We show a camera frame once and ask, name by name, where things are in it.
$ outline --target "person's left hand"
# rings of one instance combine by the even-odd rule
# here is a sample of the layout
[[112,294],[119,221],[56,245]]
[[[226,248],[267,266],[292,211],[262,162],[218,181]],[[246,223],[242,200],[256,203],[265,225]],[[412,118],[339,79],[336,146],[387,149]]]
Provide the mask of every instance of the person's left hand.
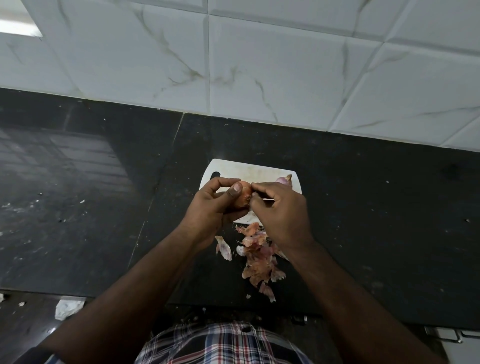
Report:
[[[248,209],[226,212],[242,191],[242,185],[238,181],[239,178],[214,177],[195,194],[179,228],[192,239],[196,250],[209,246],[223,224],[231,223],[248,213]],[[217,193],[220,187],[230,188]]]

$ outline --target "person's left arm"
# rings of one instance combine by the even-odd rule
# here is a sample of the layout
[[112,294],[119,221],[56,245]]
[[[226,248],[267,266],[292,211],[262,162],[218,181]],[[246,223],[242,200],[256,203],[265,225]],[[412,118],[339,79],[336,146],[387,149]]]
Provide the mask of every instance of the person's left arm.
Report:
[[[132,363],[188,264],[212,243],[222,224],[248,212],[225,213],[240,195],[238,181],[210,180],[196,193],[182,222],[169,236],[39,347],[66,364]],[[221,186],[230,188],[216,193]]]

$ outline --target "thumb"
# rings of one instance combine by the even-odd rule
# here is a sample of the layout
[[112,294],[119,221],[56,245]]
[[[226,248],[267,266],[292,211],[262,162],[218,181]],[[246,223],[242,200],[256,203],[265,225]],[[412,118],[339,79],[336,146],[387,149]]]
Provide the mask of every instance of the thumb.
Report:
[[270,210],[270,208],[265,205],[265,201],[262,200],[257,192],[252,194],[252,198],[250,199],[250,207],[260,221],[266,218]]
[[235,183],[228,190],[225,191],[219,198],[216,199],[216,203],[219,209],[226,209],[235,201],[242,191],[241,183]]

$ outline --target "cutting board handle hole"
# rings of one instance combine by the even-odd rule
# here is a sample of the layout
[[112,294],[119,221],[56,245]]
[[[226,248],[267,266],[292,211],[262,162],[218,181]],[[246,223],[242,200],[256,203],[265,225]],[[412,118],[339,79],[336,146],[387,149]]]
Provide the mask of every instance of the cutting board handle hole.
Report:
[[213,172],[212,175],[210,176],[210,179],[214,177],[220,177],[220,172]]

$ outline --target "forearm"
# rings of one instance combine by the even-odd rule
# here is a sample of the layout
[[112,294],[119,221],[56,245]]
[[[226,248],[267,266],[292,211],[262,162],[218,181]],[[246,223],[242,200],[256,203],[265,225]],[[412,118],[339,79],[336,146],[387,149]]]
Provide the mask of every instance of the forearm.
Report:
[[285,254],[305,280],[340,346],[360,363],[444,363],[344,271],[318,243]]
[[180,229],[145,255],[40,346],[65,363],[132,363],[181,273],[193,259],[193,242]]

